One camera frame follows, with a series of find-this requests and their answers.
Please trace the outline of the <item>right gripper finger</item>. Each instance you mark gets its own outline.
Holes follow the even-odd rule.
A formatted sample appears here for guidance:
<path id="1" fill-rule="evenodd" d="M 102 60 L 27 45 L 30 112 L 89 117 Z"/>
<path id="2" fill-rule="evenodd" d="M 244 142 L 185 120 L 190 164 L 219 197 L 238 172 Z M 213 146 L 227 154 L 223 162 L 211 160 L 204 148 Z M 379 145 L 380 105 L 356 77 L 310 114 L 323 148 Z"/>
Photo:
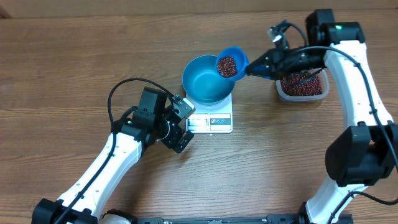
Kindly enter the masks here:
<path id="1" fill-rule="evenodd" d="M 274 77 L 268 66 L 263 65 L 248 65 L 245 68 L 246 75 L 261 77 L 269 80 L 273 80 Z"/>
<path id="2" fill-rule="evenodd" d="M 256 67 L 266 67 L 268 65 L 268 60 L 272 52 L 267 51 L 264 54 L 262 54 L 259 58 L 255 59 L 253 62 L 251 62 L 247 68 L 249 69 L 255 69 Z"/>

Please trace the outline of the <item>blue plastic measuring scoop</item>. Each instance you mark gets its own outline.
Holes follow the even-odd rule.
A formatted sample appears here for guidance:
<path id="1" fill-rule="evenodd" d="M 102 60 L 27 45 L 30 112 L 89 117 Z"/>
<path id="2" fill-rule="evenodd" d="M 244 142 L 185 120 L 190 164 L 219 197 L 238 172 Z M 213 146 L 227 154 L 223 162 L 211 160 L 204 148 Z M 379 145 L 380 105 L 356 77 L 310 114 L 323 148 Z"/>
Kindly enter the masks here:
<path id="1" fill-rule="evenodd" d="M 245 68 L 250 63 L 242 49 L 229 47 L 217 56 L 215 67 L 221 77 L 236 82 L 247 76 Z"/>

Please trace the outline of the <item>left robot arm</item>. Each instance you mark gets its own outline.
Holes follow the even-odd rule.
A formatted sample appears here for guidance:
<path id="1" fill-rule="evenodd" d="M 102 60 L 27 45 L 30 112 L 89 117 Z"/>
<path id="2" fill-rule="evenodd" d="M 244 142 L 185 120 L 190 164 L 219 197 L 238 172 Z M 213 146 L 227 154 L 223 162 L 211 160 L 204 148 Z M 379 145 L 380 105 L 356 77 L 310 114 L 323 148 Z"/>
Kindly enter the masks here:
<path id="1" fill-rule="evenodd" d="M 80 179 L 56 201 L 43 198 L 32 213 L 32 223 L 137 223 L 119 210 L 104 212 L 106 202 L 126 172 L 156 141 L 182 152 L 193 138 L 179 125 L 195 106 L 188 99 L 146 87 L 137 106 L 129 108 L 113 129 L 99 156 Z"/>

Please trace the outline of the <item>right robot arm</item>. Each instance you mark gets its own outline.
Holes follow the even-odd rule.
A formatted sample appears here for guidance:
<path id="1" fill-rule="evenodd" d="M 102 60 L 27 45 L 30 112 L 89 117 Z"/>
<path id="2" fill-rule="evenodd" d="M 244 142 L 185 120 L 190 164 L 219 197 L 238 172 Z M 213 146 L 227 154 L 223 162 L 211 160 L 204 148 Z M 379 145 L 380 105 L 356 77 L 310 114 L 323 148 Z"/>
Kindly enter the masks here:
<path id="1" fill-rule="evenodd" d="M 326 179 L 296 215 L 268 215 L 267 223 L 352 223 L 344 208 L 397 169 L 397 125 L 384 107 L 371 74 L 366 39 L 358 22 L 337 22 L 331 9 L 305 20 L 302 47 L 290 48 L 282 21 L 269 29 L 274 48 L 251 62 L 248 75 L 285 80 L 327 69 L 343 112 L 344 130 L 327 148 Z"/>

